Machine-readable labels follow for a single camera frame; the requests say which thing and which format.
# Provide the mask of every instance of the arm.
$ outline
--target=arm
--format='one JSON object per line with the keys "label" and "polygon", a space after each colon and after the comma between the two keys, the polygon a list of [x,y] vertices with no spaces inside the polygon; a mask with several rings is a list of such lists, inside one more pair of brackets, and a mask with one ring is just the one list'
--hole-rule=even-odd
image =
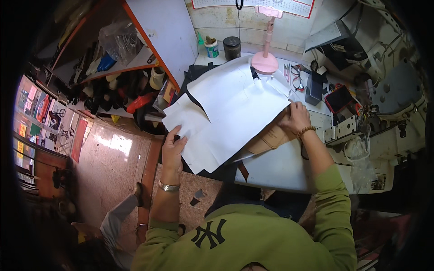
{"label": "arm", "polygon": [[[178,186],[182,172],[181,151],[187,143],[187,138],[183,137],[174,142],[174,137],[181,129],[178,125],[170,131],[163,145],[163,172],[161,183]],[[152,205],[150,218],[160,222],[179,222],[179,191],[166,192],[162,189],[157,190],[154,203]]]}
{"label": "arm", "polygon": [[[301,102],[291,103],[289,121],[280,123],[293,133],[310,126],[309,112]],[[339,270],[357,267],[354,239],[350,224],[350,199],[338,168],[315,131],[309,130],[300,138],[306,148],[318,190],[314,240],[331,254]]]}
{"label": "arm", "polygon": [[[177,186],[180,184],[182,172],[181,151],[187,143],[187,138],[174,141],[174,137],[181,129],[178,125],[169,132],[162,148],[163,171],[161,183]],[[157,190],[149,214],[149,226],[146,241],[136,250],[131,270],[146,270],[158,261],[159,256],[170,244],[178,238],[179,224],[179,191],[166,192]]]}

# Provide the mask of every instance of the calendar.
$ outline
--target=calendar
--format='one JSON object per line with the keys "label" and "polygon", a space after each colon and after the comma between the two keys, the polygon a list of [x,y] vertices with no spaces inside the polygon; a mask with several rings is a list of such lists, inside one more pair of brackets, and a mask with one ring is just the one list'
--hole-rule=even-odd
{"label": "calendar", "polygon": [[[191,0],[194,9],[202,7],[235,6],[235,0]],[[244,6],[271,6],[286,13],[310,18],[315,0],[244,0]]]}

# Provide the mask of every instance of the pink stand base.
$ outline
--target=pink stand base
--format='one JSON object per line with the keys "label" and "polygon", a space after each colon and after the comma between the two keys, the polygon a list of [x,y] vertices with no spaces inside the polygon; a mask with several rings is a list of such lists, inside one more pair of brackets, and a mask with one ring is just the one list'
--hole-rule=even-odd
{"label": "pink stand base", "polygon": [[260,74],[271,75],[279,68],[277,59],[270,53],[264,57],[264,52],[256,53],[252,58],[252,67]]}

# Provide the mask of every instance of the dark glass jar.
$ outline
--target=dark glass jar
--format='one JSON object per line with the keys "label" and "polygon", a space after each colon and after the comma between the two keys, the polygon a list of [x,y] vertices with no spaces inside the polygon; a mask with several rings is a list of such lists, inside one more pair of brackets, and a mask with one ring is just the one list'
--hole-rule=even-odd
{"label": "dark glass jar", "polygon": [[224,56],[226,60],[241,57],[241,41],[237,37],[227,37],[223,40]]}

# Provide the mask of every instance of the orange shelf edge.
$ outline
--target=orange shelf edge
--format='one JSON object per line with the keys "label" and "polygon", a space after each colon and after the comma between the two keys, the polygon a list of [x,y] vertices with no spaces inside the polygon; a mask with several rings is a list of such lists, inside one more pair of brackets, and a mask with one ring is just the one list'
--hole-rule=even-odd
{"label": "orange shelf edge", "polygon": [[59,52],[59,55],[56,58],[56,61],[53,64],[53,67],[51,67],[51,70],[54,70],[57,62],[60,59],[60,56],[62,56],[63,51],[65,50],[65,48],[68,46],[68,44],[71,42],[71,40],[73,39],[73,37],[75,36],[75,34],[78,32],[78,30],[83,26],[83,24],[87,21],[87,19],[92,16],[101,6],[102,4],[105,2],[105,0],[100,0],[98,3],[96,3],[93,8],[80,20],[80,22],[78,23],[78,25],[74,28],[74,30],[71,32],[71,35],[69,35],[68,39],[65,42],[65,45],[63,45],[62,49]]}
{"label": "orange shelf edge", "polygon": [[181,88],[179,87],[178,83],[175,80],[175,77],[170,73],[169,69],[167,68],[166,64],[164,63],[163,59],[158,54],[157,50],[155,50],[155,47],[152,45],[151,40],[148,38],[148,35],[146,35],[145,31],[143,30],[142,26],[138,22],[137,18],[134,16],[134,13],[132,12],[130,6],[127,4],[125,0],[119,0],[122,4],[122,7],[125,9],[126,13],[130,17],[131,21],[139,31],[140,35],[145,39],[146,44],[151,49],[151,51],[154,53],[156,59],[159,61],[159,66],[163,67],[166,71],[167,75],[169,76],[170,81],[173,83],[173,85],[176,88],[176,91],[179,93]]}
{"label": "orange shelf edge", "polygon": [[148,69],[148,68],[159,67],[159,66],[160,65],[148,64],[148,65],[143,65],[143,66],[131,67],[131,68],[128,68],[128,69],[118,70],[118,71],[114,71],[114,72],[109,72],[109,73],[101,74],[99,76],[96,76],[96,77],[93,77],[93,78],[90,78],[90,79],[85,79],[80,84],[83,84],[83,83],[86,83],[86,82],[89,82],[89,81],[92,81],[92,80],[95,80],[95,79],[98,79],[98,78],[101,78],[101,77],[106,77],[106,76],[109,76],[109,75],[113,75],[113,74],[116,74],[116,73],[130,72],[130,71],[134,71],[134,70]]}

